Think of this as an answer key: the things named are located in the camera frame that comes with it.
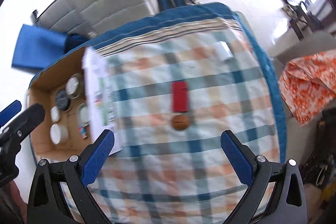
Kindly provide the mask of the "black round ME tin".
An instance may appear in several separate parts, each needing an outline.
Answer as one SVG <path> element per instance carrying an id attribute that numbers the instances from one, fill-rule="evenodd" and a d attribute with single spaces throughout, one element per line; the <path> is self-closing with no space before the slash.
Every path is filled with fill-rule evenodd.
<path id="1" fill-rule="evenodd" d="M 65 89 L 60 89 L 55 94 L 55 104 L 56 107 L 61 111 L 68 111 L 70 109 L 71 100 L 68 98 Z"/>

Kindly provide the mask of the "clear tape roll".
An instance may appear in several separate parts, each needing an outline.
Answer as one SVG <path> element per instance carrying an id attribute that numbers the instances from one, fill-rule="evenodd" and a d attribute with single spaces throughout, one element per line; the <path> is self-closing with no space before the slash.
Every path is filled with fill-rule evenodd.
<path id="1" fill-rule="evenodd" d="M 89 111 L 85 103 L 82 103 L 77 108 L 77 121 L 80 127 L 85 127 L 89 124 Z"/>

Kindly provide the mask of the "brown walnut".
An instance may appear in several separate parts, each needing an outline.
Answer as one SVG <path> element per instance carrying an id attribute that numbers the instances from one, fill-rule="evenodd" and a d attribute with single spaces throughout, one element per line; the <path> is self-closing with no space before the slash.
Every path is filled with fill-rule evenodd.
<path id="1" fill-rule="evenodd" d="M 171 120 L 172 127 L 177 131 L 183 131 L 190 126 L 190 119 L 186 114 L 179 114 Z"/>

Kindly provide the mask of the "silver metal cup with strainer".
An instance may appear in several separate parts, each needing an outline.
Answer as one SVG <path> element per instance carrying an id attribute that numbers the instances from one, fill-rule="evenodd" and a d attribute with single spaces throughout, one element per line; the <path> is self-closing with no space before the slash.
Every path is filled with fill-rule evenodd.
<path id="1" fill-rule="evenodd" d="M 81 97 L 84 93 L 84 76 L 80 73 L 72 75 L 66 83 L 65 90 L 71 100 Z"/>

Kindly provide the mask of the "red rectangular case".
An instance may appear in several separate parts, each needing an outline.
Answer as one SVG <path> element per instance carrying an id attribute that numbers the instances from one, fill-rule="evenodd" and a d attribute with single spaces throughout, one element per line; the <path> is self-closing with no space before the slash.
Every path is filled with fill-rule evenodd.
<path id="1" fill-rule="evenodd" d="M 186 81 L 172 83 L 173 112 L 185 113 L 189 111 L 188 84 Z"/>

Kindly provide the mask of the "orange patterned cloth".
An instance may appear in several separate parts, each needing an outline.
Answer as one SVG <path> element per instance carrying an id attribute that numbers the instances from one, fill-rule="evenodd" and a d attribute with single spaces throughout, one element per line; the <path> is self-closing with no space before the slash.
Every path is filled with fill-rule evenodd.
<path id="1" fill-rule="evenodd" d="M 292 116 L 308 124 L 335 99 L 335 50 L 287 62 L 278 85 Z"/>

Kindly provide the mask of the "open cardboard box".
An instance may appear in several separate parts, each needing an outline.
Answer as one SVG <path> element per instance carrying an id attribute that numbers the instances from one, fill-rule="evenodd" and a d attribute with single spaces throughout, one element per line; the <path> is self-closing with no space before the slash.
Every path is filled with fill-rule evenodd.
<path id="1" fill-rule="evenodd" d="M 68 129 L 68 140 L 64 144 L 55 145 L 50 138 L 50 129 L 54 124 L 51 121 L 50 111 L 56 106 L 55 94 L 60 89 L 65 89 L 68 79 L 75 73 L 84 76 L 84 93 L 81 97 L 71 100 L 68 111 L 60 110 L 58 124 Z M 78 155 L 105 129 L 114 132 L 111 154 L 121 151 L 107 61 L 92 47 L 81 47 L 39 73 L 29 87 L 29 104 L 35 103 L 43 105 L 46 112 L 44 122 L 30 135 L 31 145 L 38 159 L 63 161 L 72 155 Z M 82 103 L 87 105 L 89 111 L 89 124 L 85 127 L 88 134 L 86 139 L 80 136 L 77 121 L 77 108 Z"/>

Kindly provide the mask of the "small Pepsi bottle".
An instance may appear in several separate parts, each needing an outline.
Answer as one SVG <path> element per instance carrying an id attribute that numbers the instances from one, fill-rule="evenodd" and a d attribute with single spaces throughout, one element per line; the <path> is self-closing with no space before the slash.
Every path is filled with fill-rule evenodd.
<path id="1" fill-rule="evenodd" d="M 79 126 L 79 132 L 80 132 L 80 136 L 83 139 L 86 139 L 88 137 L 87 130 L 85 129 L 85 126 Z"/>

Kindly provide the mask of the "small white cylinder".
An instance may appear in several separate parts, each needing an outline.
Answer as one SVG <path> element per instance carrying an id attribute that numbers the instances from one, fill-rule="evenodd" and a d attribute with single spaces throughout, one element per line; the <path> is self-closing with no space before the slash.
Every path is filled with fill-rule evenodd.
<path id="1" fill-rule="evenodd" d="M 226 42 L 219 41 L 215 44 L 215 51 L 220 61 L 226 61 L 233 57 L 233 54 Z"/>

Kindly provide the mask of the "plaid tablecloth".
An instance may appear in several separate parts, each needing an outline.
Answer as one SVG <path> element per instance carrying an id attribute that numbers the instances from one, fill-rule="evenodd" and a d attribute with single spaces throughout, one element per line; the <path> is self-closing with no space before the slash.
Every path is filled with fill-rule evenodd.
<path id="1" fill-rule="evenodd" d="M 227 43 L 231 59 L 219 60 L 219 41 Z M 81 47 L 104 57 L 112 81 L 121 151 L 109 155 L 88 186 L 111 222 L 222 223 L 246 189 L 221 149 L 225 130 L 255 154 L 285 159 L 274 69 L 228 6 L 167 10 Z M 173 112 L 175 81 L 188 84 L 188 112 Z M 183 131 L 171 125 L 179 114 L 190 119 Z"/>

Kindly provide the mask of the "dark wooden chair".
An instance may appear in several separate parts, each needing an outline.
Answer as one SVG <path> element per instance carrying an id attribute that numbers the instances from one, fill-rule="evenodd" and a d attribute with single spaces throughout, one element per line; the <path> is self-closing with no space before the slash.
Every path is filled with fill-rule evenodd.
<path id="1" fill-rule="evenodd" d="M 289 17 L 289 28 L 294 30 L 299 40 L 305 37 L 305 33 L 314 33 L 323 29 L 321 21 L 306 8 L 303 2 L 297 6 L 287 3 L 282 10 Z"/>

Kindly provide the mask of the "white round container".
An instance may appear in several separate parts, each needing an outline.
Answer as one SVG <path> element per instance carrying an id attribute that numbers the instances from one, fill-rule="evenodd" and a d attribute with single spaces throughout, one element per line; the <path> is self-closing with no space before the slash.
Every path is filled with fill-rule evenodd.
<path id="1" fill-rule="evenodd" d="M 68 140 L 68 129 L 61 124 L 53 124 L 50 129 L 50 138 L 55 145 L 64 144 Z"/>

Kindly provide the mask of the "grey padded chair left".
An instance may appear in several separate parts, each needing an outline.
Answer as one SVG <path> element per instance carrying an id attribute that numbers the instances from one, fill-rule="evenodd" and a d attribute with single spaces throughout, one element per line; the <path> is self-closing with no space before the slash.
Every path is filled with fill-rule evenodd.
<path id="1" fill-rule="evenodd" d="M 91 36 L 95 32 L 70 0 L 54 0 L 35 18 L 34 25 L 47 30 L 81 36 Z"/>

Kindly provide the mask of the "white earbuds case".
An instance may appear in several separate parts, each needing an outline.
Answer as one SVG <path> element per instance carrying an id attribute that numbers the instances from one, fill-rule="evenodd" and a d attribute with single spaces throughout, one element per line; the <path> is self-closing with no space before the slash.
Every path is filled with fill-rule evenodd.
<path id="1" fill-rule="evenodd" d="M 58 123 L 58 121 L 60 121 L 60 110 L 57 106 L 51 108 L 50 116 L 53 123 Z"/>

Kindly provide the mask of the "dark blue knitted cloth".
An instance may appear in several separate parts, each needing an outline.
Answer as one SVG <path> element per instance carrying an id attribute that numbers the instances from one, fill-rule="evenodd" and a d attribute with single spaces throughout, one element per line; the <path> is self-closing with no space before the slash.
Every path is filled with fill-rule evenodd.
<path id="1" fill-rule="evenodd" d="M 90 38 L 88 36 L 82 36 L 79 34 L 70 34 L 67 36 L 64 44 L 64 53 L 77 48 L 78 46 L 86 43 Z"/>

